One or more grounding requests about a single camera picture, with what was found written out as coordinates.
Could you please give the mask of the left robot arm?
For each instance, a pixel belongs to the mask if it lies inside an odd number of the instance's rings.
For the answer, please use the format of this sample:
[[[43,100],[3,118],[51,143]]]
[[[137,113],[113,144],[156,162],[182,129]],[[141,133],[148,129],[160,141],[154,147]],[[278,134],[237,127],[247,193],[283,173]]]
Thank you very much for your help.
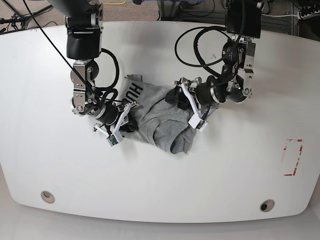
[[[181,78],[174,83],[165,101],[177,105],[182,110],[193,109],[201,112],[204,122],[210,111],[227,100],[242,103],[252,95],[253,64],[256,45],[252,41],[261,36],[262,3],[259,0],[227,1],[225,26],[203,26],[193,40],[193,51],[197,68],[205,69],[210,75],[205,82],[196,79],[193,82]],[[221,58],[206,63],[200,54],[200,38],[211,31],[223,34],[227,42],[223,45]]]

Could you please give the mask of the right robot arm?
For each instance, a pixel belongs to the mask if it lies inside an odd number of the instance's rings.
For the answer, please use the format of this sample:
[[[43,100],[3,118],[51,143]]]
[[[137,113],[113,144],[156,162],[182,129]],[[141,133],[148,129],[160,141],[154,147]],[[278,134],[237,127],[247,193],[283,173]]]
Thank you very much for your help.
[[[120,124],[119,129],[132,133],[138,129],[130,113],[120,120],[126,103],[118,101],[116,85],[120,77],[120,66],[116,56],[102,48],[103,4],[97,0],[51,0],[50,4],[65,17],[67,30],[66,56],[74,60],[70,73],[73,82],[72,111],[79,116],[91,116],[105,127]],[[97,87],[95,79],[99,66],[95,59],[101,53],[108,54],[115,65],[115,77],[107,87]]]

